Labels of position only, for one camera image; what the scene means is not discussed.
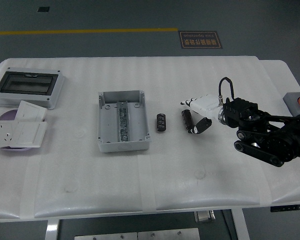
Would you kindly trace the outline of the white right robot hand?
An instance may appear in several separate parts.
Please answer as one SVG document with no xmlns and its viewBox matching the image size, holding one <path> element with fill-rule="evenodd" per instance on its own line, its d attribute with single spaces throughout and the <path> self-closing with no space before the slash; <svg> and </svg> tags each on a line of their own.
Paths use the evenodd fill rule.
<svg viewBox="0 0 300 240">
<path fill-rule="evenodd" d="M 191 111 L 185 109 L 181 112 L 181 116 L 185 127 L 189 134 L 201 134 L 212 125 L 212 119 L 218 120 L 224 124 L 223 106 L 219 103 L 217 96 L 208 94 L 199 98 L 190 98 L 180 103 L 188 106 L 194 113 L 199 114 L 203 118 L 194 124 Z"/>
</svg>

